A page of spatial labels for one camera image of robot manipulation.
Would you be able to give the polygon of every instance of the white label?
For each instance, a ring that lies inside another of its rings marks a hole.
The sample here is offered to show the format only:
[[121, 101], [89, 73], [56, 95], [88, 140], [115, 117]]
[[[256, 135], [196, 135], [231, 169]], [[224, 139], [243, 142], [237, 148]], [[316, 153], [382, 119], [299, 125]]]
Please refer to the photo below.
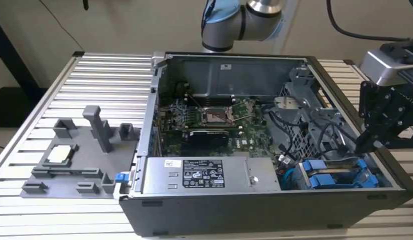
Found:
[[232, 64], [221, 64], [221, 70], [232, 70]]
[[287, 158], [285, 160], [284, 160], [284, 164], [289, 164], [291, 163], [291, 158]]
[[59, 164], [63, 163], [67, 160], [71, 151], [72, 147], [69, 145], [59, 145], [53, 147], [48, 156], [49, 162]]
[[165, 160], [165, 168], [180, 168], [181, 160], [167, 159]]

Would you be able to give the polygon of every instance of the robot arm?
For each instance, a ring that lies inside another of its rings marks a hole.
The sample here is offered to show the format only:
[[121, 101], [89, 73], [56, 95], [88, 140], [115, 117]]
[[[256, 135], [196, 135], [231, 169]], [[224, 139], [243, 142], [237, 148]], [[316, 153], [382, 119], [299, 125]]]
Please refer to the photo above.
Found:
[[208, 52], [227, 52], [235, 41], [263, 41], [276, 37], [283, 14], [280, 0], [211, 0], [203, 21], [203, 46]]
[[370, 50], [361, 71], [370, 81], [364, 81], [360, 88], [358, 114], [365, 131], [356, 152], [368, 153], [382, 146], [413, 149], [413, 136], [398, 137], [413, 126], [413, 39]]

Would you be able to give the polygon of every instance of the slotted metal surface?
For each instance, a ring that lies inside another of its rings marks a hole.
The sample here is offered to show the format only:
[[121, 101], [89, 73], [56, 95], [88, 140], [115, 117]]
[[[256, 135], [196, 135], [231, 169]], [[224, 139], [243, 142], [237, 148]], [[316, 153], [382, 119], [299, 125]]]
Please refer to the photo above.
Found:
[[[356, 105], [364, 79], [361, 74], [344, 61], [320, 62]], [[72, 59], [33, 111], [32, 120], [21, 127], [0, 156], [0, 238], [141, 239], [135, 235], [119, 203], [112, 199], [24, 199], [19, 194], [55, 136], [51, 127], [57, 118], [72, 117], [76, 125], [88, 126], [81, 110], [85, 105], [100, 105], [101, 117], [109, 120], [112, 126], [120, 123], [141, 126], [149, 67], [151, 57], [145, 55], [91, 53]], [[413, 178], [413, 150], [392, 153]], [[185, 239], [413, 240], [413, 200], [394, 210], [374, 212], [350, 229], [197, 235]]]

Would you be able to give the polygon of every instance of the sticker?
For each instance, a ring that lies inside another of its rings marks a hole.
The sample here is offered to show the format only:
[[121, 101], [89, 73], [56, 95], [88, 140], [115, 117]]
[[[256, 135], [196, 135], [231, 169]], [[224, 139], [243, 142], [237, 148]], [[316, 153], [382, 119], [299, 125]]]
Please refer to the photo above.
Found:
[[180, 168], [181, 160], [167, 159], [165, 160], [165, 168]]
[[284, 160], [284, 164], [289, 164], [291, 163], [291, 158], [287, 158], [285, 160]]
[[185, 188], [224, 188], [223, 160], [184, 160], [183, 186]]
[[221, 64], [221, 70], [232, 70], [232, 64]]

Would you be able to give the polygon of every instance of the gray fixture post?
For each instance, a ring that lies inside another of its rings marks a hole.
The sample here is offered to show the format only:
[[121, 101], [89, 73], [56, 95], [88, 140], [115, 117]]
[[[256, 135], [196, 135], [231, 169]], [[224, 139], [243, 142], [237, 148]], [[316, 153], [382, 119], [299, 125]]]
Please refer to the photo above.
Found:
[[103, 121], [100, 118], [101, 109], [99, 106], [87, 106], [84, 110], [84, 118], [89, 120], [93, 135], [97, 136], [97, 140], [103, 149], [103, 152], [109, 153], [113, 150], [113, 146], [108, 139], [107, 130], [104, 129]]

